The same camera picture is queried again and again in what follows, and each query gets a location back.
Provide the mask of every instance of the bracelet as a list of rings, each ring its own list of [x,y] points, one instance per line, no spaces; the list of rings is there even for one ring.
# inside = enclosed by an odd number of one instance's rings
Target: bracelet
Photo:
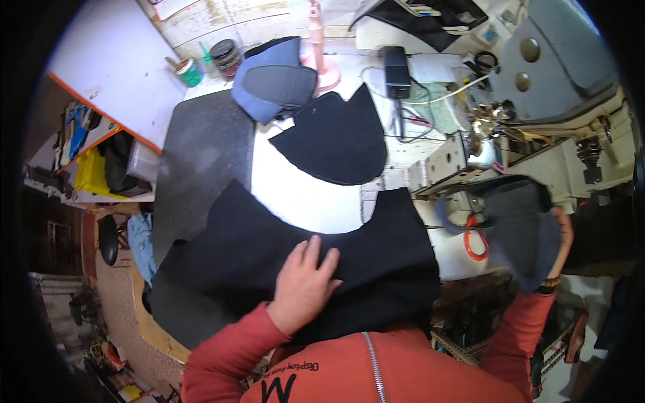
[[[557,287],[562,284],[562,279],[560,276],[555,277],[554,279],[546,279],[542,282],[542,287]]]

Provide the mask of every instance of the green container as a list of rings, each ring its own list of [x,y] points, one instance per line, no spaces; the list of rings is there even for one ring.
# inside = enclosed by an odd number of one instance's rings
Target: green container
[[[191,58],[183,59],[179,62],[177,69],[175,70],[175,74],[181,77],[189,87],[194,87],[201,81],[201,74],[197,70],[197,65]]]

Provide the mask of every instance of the red jacket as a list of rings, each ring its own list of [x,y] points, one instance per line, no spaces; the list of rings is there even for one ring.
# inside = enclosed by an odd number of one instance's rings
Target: red jacket
[[[554,294],[519,293],[479,368],[432,350],[418,328],[354,333],[310,344],[269,369],[249,391],[245,378],[289,341],[260,304],[196,348],[182,400],[198,402],[532,402],[530,357]]]

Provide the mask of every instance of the black power adapter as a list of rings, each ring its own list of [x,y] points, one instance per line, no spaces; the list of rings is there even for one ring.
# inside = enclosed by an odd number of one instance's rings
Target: black power adapter
[[[401,46],[384,46],[379,50],[385,69],[385,88],[390,99],[410,97],[410,71],[405,49]]]

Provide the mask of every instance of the brown shoe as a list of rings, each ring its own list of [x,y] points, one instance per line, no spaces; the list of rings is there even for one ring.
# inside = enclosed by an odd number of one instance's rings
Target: brown shoe
[[[569,340],[569,346],[566,351],[566,356],[564,357],[564,362],[567,364],[574,364],[580,359],[580,350],[584,344],[584,328],[587,326],[587,321],[589,320],[589,314],[583,312],[582,315],[578,318],[578,323],[575,324],[573,332],[571,333],[571,339]]]

